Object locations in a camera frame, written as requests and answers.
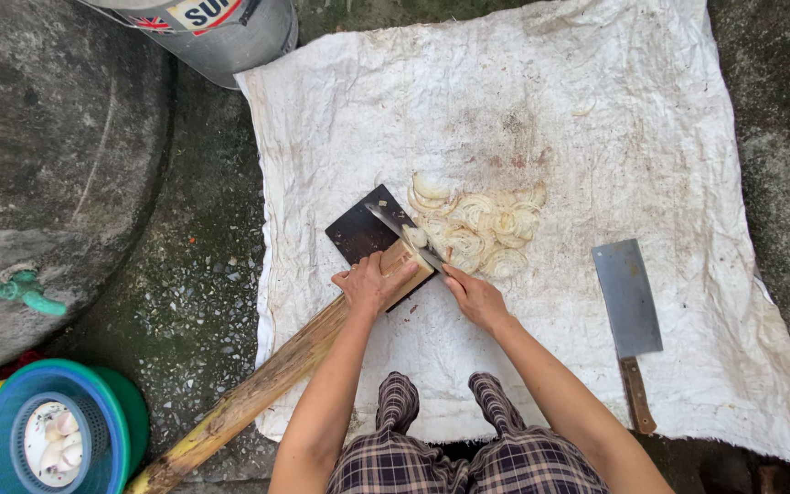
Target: concrete tank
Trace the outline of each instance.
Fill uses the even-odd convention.
[[[0,272],[34,263],[65,316],[0,299],[0,365],[92,301],[153,198],[170,57],[63,0],[0,0]]]

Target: person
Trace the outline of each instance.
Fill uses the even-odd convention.
[[[445,265],[445,283],[469,320],[516,367],[550,429],[527,427],[499,381],[475,373],[469,387],[498,438],[471,462],[407,436],[419,413],[416,387],[397,372],[381,384],[377,431],[343,443],[371,326],[417,271],[388,278],[376,252],[332,281],[345,294],[343,328],[302,394],[279,445],[269,493],[673,492],[609,409],[532,337],[495,286]]]

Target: hand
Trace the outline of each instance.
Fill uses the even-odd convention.
[[[380,273],[382,252],[374,252],[370,257],[362,258],[358,264],[352,264],[349,271],[341,271],[331,277],[335,285],[343,290],[349,309],[365,310],[374,318],[387,309],[386,302],[411,277],[416,274],[419,265],[411,261],[401,266],[388,277]]]
[[[449,274],[444,283],[447,284],[450,292],[453,292],[462,313],[495,337],[496,328],[508,324],[513,318],[505,307],[505,299],[502,298],[499,289],[449,264],[444,265],[444,270]]]

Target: dark cutting board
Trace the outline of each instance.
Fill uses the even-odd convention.
[[[398,240],[398,236],[395,235],[395,232],[386,228],[382,221],[374,217],[374,215],[364,207],[364,203],[366,202],[379,204],[381,200],[386,201],[384,210],[393,215],[398,215],[400,217],[399,222],[406,221],[410,226],[416,226],[413,224],[410,216],[401,208],[401,204],[392,197],[392,194],[389,193],[386,186],[380,185],[362,198],[362,200],[358,201],[355,206],[349,208],[340,218],[337,218],[335,222],[331,223],[331,226],[325,229],[325,234],[335,243],[335,247],[343,254],[343,257],[349,264],[357,264],[361,258],[366,258],[374,252],[385,251],[390,245]],[[391,306],[389,310],[398,307],[401,301],[413,295],[413,292],[419,290],[436,274],[437,272],[434,272],[432,276],[426,278],[423,283],[413,288],[409,294],[405,295],[401,300],[395,303],[395,305]]]

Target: knife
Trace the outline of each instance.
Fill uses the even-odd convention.
[[[412,225],[405,222],[399,225],[399,223],[395,220],[395,218],[383,212],[383,209],[379,207],[379,204],[366,202],[364,203],[364,207],[367,208],[368,211],[370,211],[374,216],[376,216],[378,220],[382,221],[384,225],[389,227],[389,230],[392,230],[395,233],[395,235],[397,235],[404,243],[406,243],[407,245],[411,245],[413,249],[416,249],[416,252],[420,253],[420,256],[422,256],[422,258],[426,261],[426,263],[432,264],[432,267],[435,270],[437,270],[438,273],[447,276],[447,272],[444,271],[444,268],[442,266],[444,261],[443,259],[441,259],[441,256],[438,255],[438,253],[434,250],[434,248],[426,248],[426,247],[416,248],[415,245],[413,245],[410,241],[404,238],[404,230],[402,230],[401,225],[407,224],[407,226],[410,227],[412,227]]]
[[[599,245],[593,247],[592,255],[609,311],[614,346],[620,360],[620,377],[633,426],[638,432],[651,434],[657,429],[657,423],[651,417],[642,372],[635,357],[661,352],[664,345],[639,242],[632,238]]]

